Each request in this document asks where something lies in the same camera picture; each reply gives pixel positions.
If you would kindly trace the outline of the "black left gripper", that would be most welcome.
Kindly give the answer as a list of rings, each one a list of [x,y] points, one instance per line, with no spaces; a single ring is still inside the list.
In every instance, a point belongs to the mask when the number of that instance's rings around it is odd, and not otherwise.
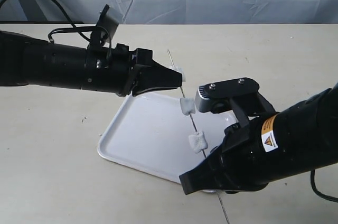
[[[153,52],[118,44],[114,49],[88,50],[83,90],[111,92],[119,97],[174,90],[182,86],[181,73],[153,61]]]

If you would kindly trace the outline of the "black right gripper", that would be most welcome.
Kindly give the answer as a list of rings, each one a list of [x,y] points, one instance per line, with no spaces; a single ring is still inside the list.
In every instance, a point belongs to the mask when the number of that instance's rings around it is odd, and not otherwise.
[[[255,192],[268,185],[259,174],[264,155],[261,128],[266,118],[254,118],[242,127],[235,123],[224,130],[224,139],[195,168],[179,176],[185,195],[202,190]]]

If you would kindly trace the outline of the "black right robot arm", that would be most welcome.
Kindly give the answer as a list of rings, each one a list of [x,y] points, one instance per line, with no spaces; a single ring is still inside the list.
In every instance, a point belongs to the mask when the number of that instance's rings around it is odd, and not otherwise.
[[[185,194],[200,190],[254,192],[270,182],[337,163],[337,87],[277,112],[250,78],[199,86],[202,113],[232,111],[222,143],[180,175]]]

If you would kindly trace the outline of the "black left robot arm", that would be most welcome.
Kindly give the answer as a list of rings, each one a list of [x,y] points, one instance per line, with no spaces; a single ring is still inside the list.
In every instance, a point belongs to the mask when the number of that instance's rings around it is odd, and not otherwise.
[[[179,88],[182,75],[153,60],[152,50],[50,43],[1,31],[1,86],[110,92],[119,97]]]

